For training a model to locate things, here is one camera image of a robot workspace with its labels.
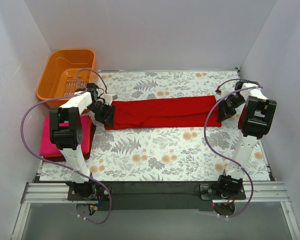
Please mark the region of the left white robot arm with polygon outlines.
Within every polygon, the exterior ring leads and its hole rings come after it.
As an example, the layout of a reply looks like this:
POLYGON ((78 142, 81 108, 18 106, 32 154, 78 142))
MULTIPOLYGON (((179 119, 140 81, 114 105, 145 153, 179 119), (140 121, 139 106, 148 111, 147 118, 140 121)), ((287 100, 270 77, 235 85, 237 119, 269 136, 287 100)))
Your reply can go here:
POLYGON ((49 112, 50 141, 63 155, 67 168, 73 172, 70 186, 74 193, 85 200, 93 199, 97 190, 90 179, 91 171, 81 147, 84 140, 81 114, 88 109, 94 113, 97 122, 113 127, 116 107, 112 102, 117 98, 117 94, 99 94, 99 87, 88 83, 85 88, 77 89, 65 104, 49 112))

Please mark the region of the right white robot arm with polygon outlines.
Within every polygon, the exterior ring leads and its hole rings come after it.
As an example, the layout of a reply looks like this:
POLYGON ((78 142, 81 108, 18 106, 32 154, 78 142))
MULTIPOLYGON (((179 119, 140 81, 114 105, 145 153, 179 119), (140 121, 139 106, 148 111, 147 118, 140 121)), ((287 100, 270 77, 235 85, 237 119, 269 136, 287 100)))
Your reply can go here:
POLYGON ((232 155, 232 159, 237 162, 230 162, 223 174, 218 178, 216 186, 217 195, 222 199, 235 197, 243 191, 243 178, 245 168, 254 147, 260 139, 270 131, 277 102, 263 95, 259 83, 246 79, 235 79, 235 93, 226 96, 226 92, 221 91, 221 83, 215 92, 222 96, 222 101, 218 104, 219 123, 233 117, 236 108, 244 105, 238 120, 239 137, 232 155))

